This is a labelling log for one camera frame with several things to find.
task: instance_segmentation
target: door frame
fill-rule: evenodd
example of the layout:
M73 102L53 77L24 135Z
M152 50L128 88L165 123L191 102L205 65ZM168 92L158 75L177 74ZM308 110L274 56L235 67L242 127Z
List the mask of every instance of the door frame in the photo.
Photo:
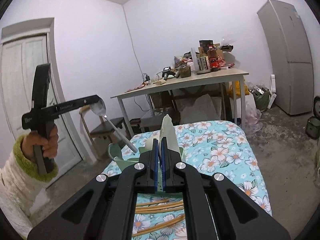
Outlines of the door frame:
M55 46L54 46L54 18L41 18L33 19L24 22L19 22L13 25L6 26L1 30L1 40L0 40L0 73L1 73L1 55L2 55L2 45L3 43L28 38L35 35L46 35L47 36L47 52L48 52L48 62L51 64L51 82L53 86L53 92L55 94L57 103L65 102L65 97L62 91L62 86L60 83L59 72L57 67ZM1 99L3 101L3 89L1 85ZM9 130L12 133L10 127L7 111L4 107L5 117L7 119L7 124ZM71 118L70 113L65 113L62 115L62 120L65 123L67 132L69 133L71 140L73 141L76 150L83 160L89 163L94 163L97 161L96 157L92 152L88 152L81 141L78 131L76 130L75 124Z

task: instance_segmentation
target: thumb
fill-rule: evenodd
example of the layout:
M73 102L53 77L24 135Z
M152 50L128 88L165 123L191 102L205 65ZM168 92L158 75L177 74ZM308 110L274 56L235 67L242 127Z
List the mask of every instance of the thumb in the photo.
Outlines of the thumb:
M47 145L49 143L49 141L42 137L41 135L39 135L38 133L30 133L28 138L29 144L30 145Z

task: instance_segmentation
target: white door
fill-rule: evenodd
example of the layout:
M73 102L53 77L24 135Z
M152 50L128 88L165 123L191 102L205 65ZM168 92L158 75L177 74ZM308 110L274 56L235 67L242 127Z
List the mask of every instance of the white door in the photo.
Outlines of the white door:
M36 66L48 63L47 38L35 36L21 39L2 46L1 72L4 111L15 138L28 131L22 129L21 117L31 109L31 95ZM50 83L47 106L56 104ZM55 120L58 127L58 155L55 162L59 167L58 176L47 187L66 173L81 157L74 146L62 117Z

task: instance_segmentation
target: white wall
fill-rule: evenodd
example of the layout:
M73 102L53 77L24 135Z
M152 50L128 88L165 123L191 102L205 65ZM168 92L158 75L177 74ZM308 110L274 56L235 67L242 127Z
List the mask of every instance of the white wall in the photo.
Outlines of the white wall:
M54 39L57 66L66 100L97 94L105 100L110 118L122 116L117 99L142 82L121 5L106 0L13 0L0 20L0 29L30 19L54 17ZM145 98L136 101L147 108ZM141 117L133 99L124 100L129 118ZM71 112L76 129L91 148L82 129L78 110ZM89 129L100 123L92 113L86 115ZM3 108L0 107L1 142L6 157L12 148Z
M154 74L171 65L199 40L223 36L234 40L231 52L247 70L247 81L269 86L272 73L267 40L257 11L267 0L130 0L124 4L134 48L143 72ZM304 0L291 3L305 26L315 72L315 92L320 94L320 26Z

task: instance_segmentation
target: wooden table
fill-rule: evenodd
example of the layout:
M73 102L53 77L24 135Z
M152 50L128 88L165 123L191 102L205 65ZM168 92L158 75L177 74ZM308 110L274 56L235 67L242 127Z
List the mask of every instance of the wooden table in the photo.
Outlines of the wooden table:
M166 83L157 86L156 84L147 85L143 88L129 91L122 93L117 96L113 96L111 98L118 98L118 102L125 120L127 124L128 130L130 132L131 137L133 137L134 133L132 127L130 125L130 120L128 118L127 112L124 108L123 99L125 98L132 98L141 95L147 95L147 100L150 105L151 112L153 111L151 99L149 94L162 92L162 91L169 91L174 89L180 88L188 88L188 87L195 87L201 85L209 85L209 84L217 84L217 83L224 83L224 82L232 82L233 87L233 100L234 100L234 117L236 122L237 117L237 104L236 104L236 81L240 82L240 93L241 93L241 127L244 126L245 123L245 98L244 98L244 76L249 75L248 72L231 68L228 70L220 70L217 72L210 72L207 74L196 75L192 74L190 77L187 78L172 78L168 79Z

